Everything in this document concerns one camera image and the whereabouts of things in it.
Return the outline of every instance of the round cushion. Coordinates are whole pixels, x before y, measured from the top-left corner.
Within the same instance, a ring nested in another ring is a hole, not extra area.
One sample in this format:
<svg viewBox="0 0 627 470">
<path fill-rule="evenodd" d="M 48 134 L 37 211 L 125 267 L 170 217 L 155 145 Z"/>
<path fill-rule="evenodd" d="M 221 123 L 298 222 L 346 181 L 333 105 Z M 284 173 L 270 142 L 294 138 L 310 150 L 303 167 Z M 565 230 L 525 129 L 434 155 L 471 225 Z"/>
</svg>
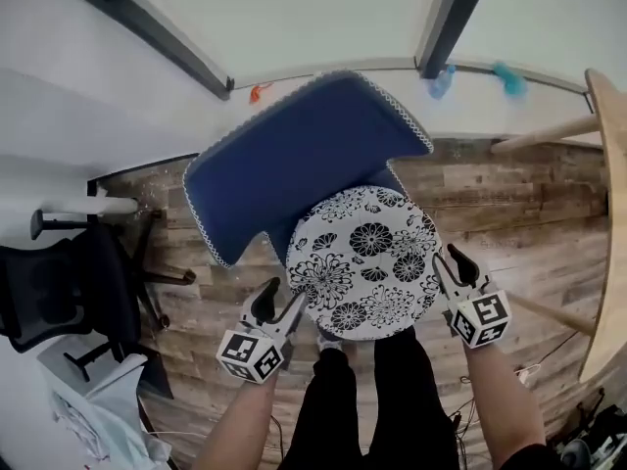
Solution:
<svg viewBox="0 0 627 470">
<path fill-rule="evenodd" d="M 320 202 L 287 253 L 290 287 L 306 313 L 343 339 L 377 340 L 407 329 L 439 293 L 432 259 L 442 242 L 431 218 L 402 194 L 358 186 Z"/>
</svg>

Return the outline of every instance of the black pants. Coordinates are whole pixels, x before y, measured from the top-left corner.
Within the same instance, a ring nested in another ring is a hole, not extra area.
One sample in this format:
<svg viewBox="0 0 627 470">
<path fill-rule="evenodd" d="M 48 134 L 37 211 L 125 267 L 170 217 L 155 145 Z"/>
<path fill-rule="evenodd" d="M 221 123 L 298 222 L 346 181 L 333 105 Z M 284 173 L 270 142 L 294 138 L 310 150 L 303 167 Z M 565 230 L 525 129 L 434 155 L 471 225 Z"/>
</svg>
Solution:
<svg viewBox="0 0 627 470">
<path fill-rule="evenodd" d="M 280 470 L 459 469 L 453 423 L 413 328 L 374 346 L 379 414 L 366 456 L 359 444 L 357 383 L 346 356 L 324 350 L 313 372 Z"/>
</svg>

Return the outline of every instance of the office chair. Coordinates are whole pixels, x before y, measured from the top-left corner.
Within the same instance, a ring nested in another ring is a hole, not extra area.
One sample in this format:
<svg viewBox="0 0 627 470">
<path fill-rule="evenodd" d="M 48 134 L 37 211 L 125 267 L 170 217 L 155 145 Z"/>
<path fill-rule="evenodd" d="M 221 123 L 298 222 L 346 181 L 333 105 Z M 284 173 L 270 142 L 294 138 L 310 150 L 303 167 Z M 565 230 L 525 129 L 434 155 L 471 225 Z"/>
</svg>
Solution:
<svg viewBox="0 0 627 470">
<path fill-rule="evenodd" d="M 94 330 L 107 336 L 108 343 L 82 357 L 66 354 L 89 381 L 88 363 L 109 350 L 122 361 L 125 350 L 139 342 L 138 299 L 153 329 L 166 329 L 169 319 L 157 312 L 145 283 L 189 285 L 196 276 L 191 270 L 175 278 L 143 269 L 153 222 L 159 217 L 160 211 L 149 215 L 132 257 L 118 240 L 115 228 L 101 223 L 79 223 L 79 227 L 86 226 L 83 232 L 47 249 L 0 247 L 0 334 L 8 336 L 19 353 L 63 334 Z M 37 229 L 59 229 L 58 225 L 44 220 L 41 211 L 31 221 L 35 233 Z"/>
</svg>

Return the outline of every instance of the orange clip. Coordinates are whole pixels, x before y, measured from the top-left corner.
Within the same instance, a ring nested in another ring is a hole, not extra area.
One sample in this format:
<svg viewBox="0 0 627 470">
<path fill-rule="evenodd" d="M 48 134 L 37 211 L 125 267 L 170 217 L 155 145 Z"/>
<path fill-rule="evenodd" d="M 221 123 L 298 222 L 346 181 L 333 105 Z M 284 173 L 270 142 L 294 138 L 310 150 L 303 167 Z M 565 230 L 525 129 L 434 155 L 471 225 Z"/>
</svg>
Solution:
<svg viewBox="0 0 627 470">
<path fill-rule="evenodd" d="M 251 89 L 251 105 L 257 103 L 262 98 L 262 91 L 268 89 L 273 83 L 274 82 L 267 83 L 266 85 L 255 85 L 255 87 Z"/>
</svg>

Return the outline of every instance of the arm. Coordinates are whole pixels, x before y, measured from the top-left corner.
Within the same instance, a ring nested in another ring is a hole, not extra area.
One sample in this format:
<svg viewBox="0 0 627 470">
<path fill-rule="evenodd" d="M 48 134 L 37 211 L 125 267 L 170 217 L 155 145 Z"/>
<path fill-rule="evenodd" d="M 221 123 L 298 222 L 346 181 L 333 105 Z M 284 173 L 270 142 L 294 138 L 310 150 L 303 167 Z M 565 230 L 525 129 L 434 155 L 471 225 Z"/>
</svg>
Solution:
<svg viewBox="0 0 627 470">
<path fill-rule="evenodd" d="M 496 345 L 464 347 L 481 428 L 495 468 L 524 447 L 546 443 L 534 395 L 518 380 Z"/>
<path fill-rule="evenodd" d="M 222 415 L 192 470 L 256 470 L 262 460 L 278 373 L 262 385 L 245 382 Z"/>
</svg>

